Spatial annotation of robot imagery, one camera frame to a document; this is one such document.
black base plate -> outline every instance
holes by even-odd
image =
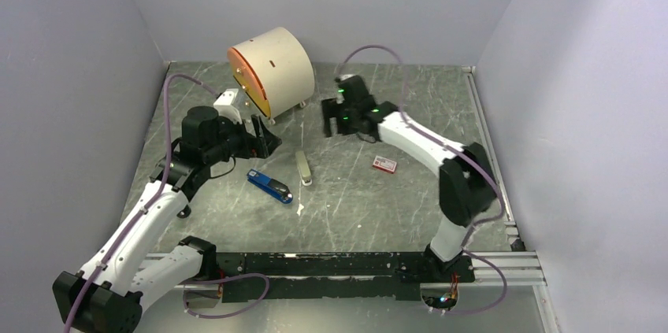
[[[419,301],[420,283],[475,280],[471,259],[461,256],[446,270],[422,252],[218,253],[225,276],[259,272],[271,278],[268,299],[394,297]],[[226,283],[223,302],[247,302],[264,290],[261,279]]]

small red box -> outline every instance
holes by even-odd
[[[373,166],[376,169],[380,169],[383,172],[388,172],[390,174],[395,174],[396,172],[396,161],[390,160],[382,156],[376,156],[373,160]]]

cable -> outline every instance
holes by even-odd
[[[229,173],[231,173],[232,170],[234,170],[234,168],[236,168],[236,157],[232,156],[232,168],[230,170],[228,170],[227,172],[225,172],[223,174],[219,174],[217,176],[213,176],[210,179],[216,179],[216,178],[221,178],[222,176],[226,176]]]
[[[216,319],[226,319],[228,317],[234,317],[240,315],[241,313],[246,312],[248,309],[255,307],[262,301],[262,299],[265,298],[265,296],[267,296],[267,293],[269,292],[269,277],[264,274],[260,274],[257,272],[249,272],[248,274],[242,274],[240,276],[230,276],[229,278],[225,279],[191,281],[184,284],[220,284],[220,283],[234,282],[235,280],[240,280],[245,278],[262,278],[265,281],[265,290],[262,292],[262,295],[260,295],[258,300],[252,302],[250,305],[247,305],[238,311],[232,313],[226,313],[225,315],[202,315],[201,313],[194,312],[192,309],[188,308],[186,300],[186,291],[185,291],[183,296],[184,312],[189,314],[190,316],[195,316],[200,319],[216,320]]]
[[[479,220],[475,221],[473,224],[471,224],[471,226],[469,227],[469,230],[466,232],[466,235],[464,236],[464,239],[462,240],[461,246],[462,246],[462,252],[463,253],[466,253],[467,255],[469,255],[472,258],[476,258],[480,261],[483,261],[484,263],[486,263],[491,268],[496,270],[496,272],[499,273],[499,276],[501,277],[501,280],[503,281],[503,289],[501,290],[501,295],[493,303],[490,303],[489,305],[486,305],[485,307],[481,307],[481,308],[477,308],[477,309],[471,309],[469,311],[450,311],[450,312],[446,312],[446,314],[472,315],[472,314],[475,314],[475,313],[481,313],[481,312],[487,311],[489,309],[492,309],[492,308],[496,307],[500,302],[502,302],[504,298],[506,298],[506,294],[507,294],[507,291],[508,291],[508,282],[506,281],[506,277],[503,275],[503,272],[501,271],[501,269],[499,267],[497,267],[496,265],[494,265],[490,261],[484,259],[483,257],[479,257],[476,254],[473,254],[473,253],[469,252],[468,250],[466,250],[464,248],[466,248],[466,245],[469,243],[471,235],[475,232],[475,230],[478,227],[480,227],[482,224],[485,224],[485,223],[493,221],[493,220],[498,220],[498,219],[501,219],[503,217],[503,213],[506,211],[506,203],[502,198],[501,191],[496,186],[496,182],[494,182],[494,179],[481,166],[479,166],[471,157],[466,156],[461,151],[456,150],[455,148],[446,144],[445,142],[442,142],[437,137],[435,137],[433,135],[430,135],[428,132],[422,131],[419,127],[413,125],[409,121],[408,116],[406,115],[406,113],[403,109],[405,98],[406,98],[406,95],[408,94],[408,79],[409,79],[408,70],[406,69],[406,66],[403,64],[403,61],[401,60],[401,57],[399,56],[399,54],[397,54],[393,49],[391,49],[387,46],[380,45],[380,44],[368,44],[366,46],[361,46],[357,50],[354,50],[353,52],[351,52],[351,54],[349,54],[346,57],[346,59],[343,60],[343,63],[341,63],[341,66],[336,67],[335,74],[340,76],[341,72],[343,71],[343,68],[345,67],[345,65],[348,63],[348,61],[354,55],[356,55],[356,53],[358,53],[362,50],[369,49],[369,48],[377,48],[379,50],[384,50],[384,51],[390,53],[390,55],[393,56],[393,58],[397,61],[397,63],[399,64],[399,66],[401,67],[401,69],[403,71],[403,82],[402,82],[402,86],[401,86],[401,95],[399,97],[399,115],[401,115],[401,119],[403,120],[403,122],[408,127],[410,127],[413,131],[415,131],[418,134],[424,136],[428,140],[434,142],[436,145],[442,146],[446,150],[451,151],[453,154],[455,154],[456,156],[463,159],[468,165],[470,165],[472,168],[474,168],[476,170],[476,172],[480,173],[480,175],[484,178],[485,181],[487,181],[489,186],[492,188],[496,197],[499,199],[499,204],[501,205],[501,210],[499,211],[499,213],[495,216],[492,216],[492,217],[479,219]]]
[[[206,89],[206,91],[208,91],[209,93],[213,94],[213,96],[216,98],[220,96],[220,93],[217,93],[213,88],[204,84],[202,81],[197,80],[194,77],[184,75],[182,73],[171,75],[165,79],[165,82],[162,86],[162,94],[163,94],[162,107],[165,119],[165,145],[166,145],[165,164],[170,164],[172,162],[172,132],[169,127],[169,85],[176,78],[182,78],[189,80],[193,83],[196,83],[200,87]],[[162,195],[162,191],[165,189],[165,185],[167,184],[168,177],[169,177],[169,166],[165,166],[165,170],[162,172],[162,178],[160,180],[160,186],[158,187],[158,191],[156,191],[155,194],[145,204],[146,209],[149,209],[160,198],[160,196]],[[128,233],[135,227],[135,224],[137,224],[137,221],[143,214],[144,214],[143,211],[138,211],[134,216],[130,218],[130,221],[125,225],[121,233],[118,234],[116,239],[112,242],[111,246],[109,246],[109,250],[106,251],[105,256],[102,257],[100,263],[95,267],[95,270],[93,270],[93,272],[88,276],[88,279],[86,279],[86,282],[83,284],[83,287],[81,287],[81,290],[74,299],[72,308],[69,310],[69,313],[67,315],[67,320],[65,321],[65,328],[63,329],[64,333],[69,333],[70,329],[72,328],[76,312],[79,310],[79,307],[81,306],[81,302],[83,301],[86,292],[88,292],[88,289],[91,288],[91,284],[100,275],[100,272],[106,266],[109,259],[113,256],[114,253],[116,253],[118,246],[123,242]]]

white wall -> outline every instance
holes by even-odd
[[[510,0],[136,0],[168,60],[224,60],[228,47],[276,26],[314,61],[382,43],[411,63],[475,64]],[[357,61],[392,62],[366,51]]]
[[[118,225],[165,70],[132,0],[0,0],[0,331]]]
[[[477,82],[565,333],[668,329],[666,0],[513,0]]]

black bracket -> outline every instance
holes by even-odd
[[[156,165],[149,179],[155,182],[162,178],[165,170],[165,158],[163,157]],[[180,158],[178,151],[172,154],[172,162],[169,167],[167,184],[172,186],[173,191],[183,191],[188,201],[192,200],[202,185],[211,178],[211,166],[196,164]]]
[[[179,245],[188,246],[197,250],[202,255],[202,265],[199,272],[192,279],[194,280],[212,280],[220,279],[219,267],[216,261],[216,246],[206,240],[198,239],[194,236],[179,241]]]
[[[86,283],[81,276],[62,272],[52,286],[58,311],[63,323],[67,320],[72,304],[79,291]],[[83,296],[83,301],[76,312],[72,327],[85,332],[121,333],[132,332],[137,328],[142,316],[139,300],[141,292],[128,292],[120,296],[109,290],[111,285],[91,284]]]
[[[487,153],[481,144],[475,142],[462,150],[494,179]],[[444,161],[440,166],[440,209],[452,223],[468,227],[479,213],[489,209],[494,199],[494,190],[483,176],[459,156]]]
[[[387,115],[397,111],[397,106],[390,102],[377,104],[360,76],[351,76],[336,82],[343,99],[328,98],[320,102],[325,136],[332,136],[331,119],[335,119],[337,134],[362,133],[380,140],[378,124]]]

